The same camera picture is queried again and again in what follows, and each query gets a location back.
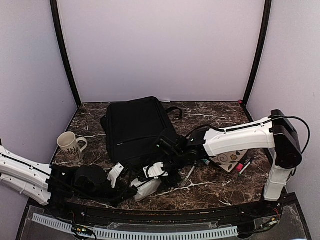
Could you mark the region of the black student backpack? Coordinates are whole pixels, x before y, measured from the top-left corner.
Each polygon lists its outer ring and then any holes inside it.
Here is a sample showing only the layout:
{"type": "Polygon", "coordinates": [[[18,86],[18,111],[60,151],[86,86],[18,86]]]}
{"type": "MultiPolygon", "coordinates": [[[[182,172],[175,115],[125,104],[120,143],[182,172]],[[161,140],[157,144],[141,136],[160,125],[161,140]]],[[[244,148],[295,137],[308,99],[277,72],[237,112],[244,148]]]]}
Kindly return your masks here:
{"type": "Polygon", "coordinates": [[[145,167],[152,159],[162,155],[155,147],[164,130],[176,133],[169,113],[178,107],[164,108],[154,96],[116,102],[107,107],[100,124],[106,134],[106,150],[112,163],[132,164],[135,170],[145,167]]]}

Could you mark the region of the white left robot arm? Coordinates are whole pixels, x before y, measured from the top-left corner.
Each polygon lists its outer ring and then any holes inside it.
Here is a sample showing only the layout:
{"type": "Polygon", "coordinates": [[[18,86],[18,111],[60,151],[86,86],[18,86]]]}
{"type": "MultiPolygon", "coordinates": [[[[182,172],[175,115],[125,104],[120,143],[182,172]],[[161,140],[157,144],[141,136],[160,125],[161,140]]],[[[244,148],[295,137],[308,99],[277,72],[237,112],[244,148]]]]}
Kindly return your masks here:
{"type": "Polygon", "coordinates": [[[14,190],[50,206],[60,218],[71,213],[65,203],[73,197],[109,203],[116,207],[135,196],[138,189],[121,182],[117,176],[108,179],[107,172],[98,165],[67,167],[42,164],[18,156],[3,146],[0,148],[0,181],[14,190]]]}

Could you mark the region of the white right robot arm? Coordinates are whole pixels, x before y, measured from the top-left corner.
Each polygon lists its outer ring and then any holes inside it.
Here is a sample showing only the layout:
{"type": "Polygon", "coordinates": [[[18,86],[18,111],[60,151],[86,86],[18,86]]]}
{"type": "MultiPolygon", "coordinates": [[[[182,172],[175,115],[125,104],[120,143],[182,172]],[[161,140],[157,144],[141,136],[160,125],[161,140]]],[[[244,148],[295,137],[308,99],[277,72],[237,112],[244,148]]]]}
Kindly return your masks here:
{"type": "Polygon", "coordinates": [[[180,170],[202,159],[220,154],[251,150],[274,149],[275,159],[264,187],[263,200],[255,205],[255,213],[266,217],[281,197],[290,173],[302,162],[298,132],[280,110],[255,122],[227,128],[209,125],[197,127],[187,136],[162,132],[156,146],[169,156],[168,173],[180,170]]]}

